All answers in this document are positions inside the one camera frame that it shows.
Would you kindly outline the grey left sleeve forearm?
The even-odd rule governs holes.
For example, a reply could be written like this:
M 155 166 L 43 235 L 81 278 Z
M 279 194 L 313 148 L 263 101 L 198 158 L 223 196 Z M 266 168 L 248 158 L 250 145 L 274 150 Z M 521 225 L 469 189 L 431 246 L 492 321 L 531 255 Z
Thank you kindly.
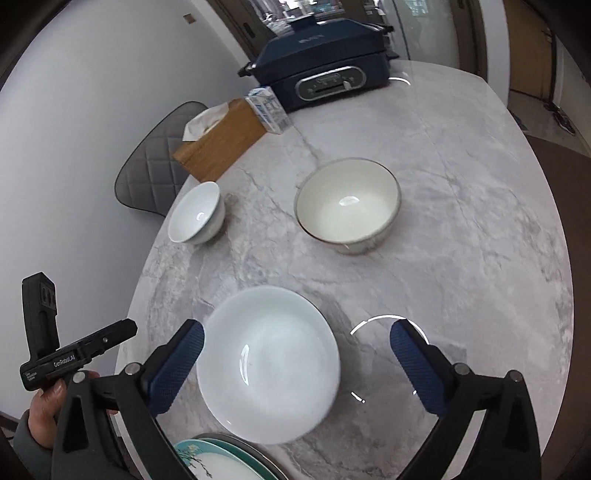
M 29 411 L 26 410 L 19 420 L 13 438 L 13 448 L 27 471 L 34 479 L 51 478 L 52 452 L 57 425 L 54 419 L 43 423 L 40 432 L 49 440 L 49 446 L 42 446 L 29 428 Z

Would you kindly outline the person's left hand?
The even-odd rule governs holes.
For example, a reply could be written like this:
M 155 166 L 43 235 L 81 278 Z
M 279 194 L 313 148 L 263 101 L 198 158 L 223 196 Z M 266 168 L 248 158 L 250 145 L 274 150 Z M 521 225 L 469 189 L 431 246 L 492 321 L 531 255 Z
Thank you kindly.
M 67 386 L 59 379 L 47 390 L 38 390 L 29 407 L 28 429 L 32 438 L 43 448 L 52 449 L 57 432 L 56 416 L 67 395 Z

